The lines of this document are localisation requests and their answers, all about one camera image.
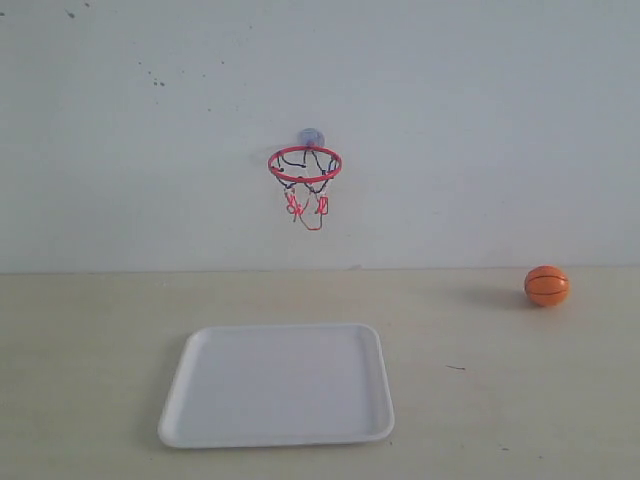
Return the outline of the red mini basketball hoop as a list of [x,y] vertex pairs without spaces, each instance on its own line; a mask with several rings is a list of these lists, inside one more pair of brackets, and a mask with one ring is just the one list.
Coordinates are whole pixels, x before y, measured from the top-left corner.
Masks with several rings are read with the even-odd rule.
[[342,157],[326,147],[296,145],[273,153],[267,168],[284,191],[292,222],[320,231],[329,213],[328,188],[343,169]]

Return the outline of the small orange basketball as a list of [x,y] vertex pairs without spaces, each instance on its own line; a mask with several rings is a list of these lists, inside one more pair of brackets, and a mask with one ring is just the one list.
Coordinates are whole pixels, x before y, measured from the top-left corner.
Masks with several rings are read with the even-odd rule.
[[539,307],[555,307],[568,298],[570,280],[560,268],[541,265],[525,276],[524,292],[528,300]]

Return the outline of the clear suction cup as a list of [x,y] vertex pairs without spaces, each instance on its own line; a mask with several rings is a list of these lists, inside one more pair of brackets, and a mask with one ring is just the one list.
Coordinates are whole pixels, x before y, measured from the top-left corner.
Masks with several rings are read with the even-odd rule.
[[304,147],[324,147],[325,136],[316,128],[305,128],[297,134],[297,141]]

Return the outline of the white rectangular plastic tray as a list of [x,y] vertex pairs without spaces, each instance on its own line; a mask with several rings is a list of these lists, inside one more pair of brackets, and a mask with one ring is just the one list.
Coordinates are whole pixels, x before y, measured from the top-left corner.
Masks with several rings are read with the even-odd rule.
[[157,433],[176,449],[380,441],[395,425],[363,324],[208,327],[185,342]]

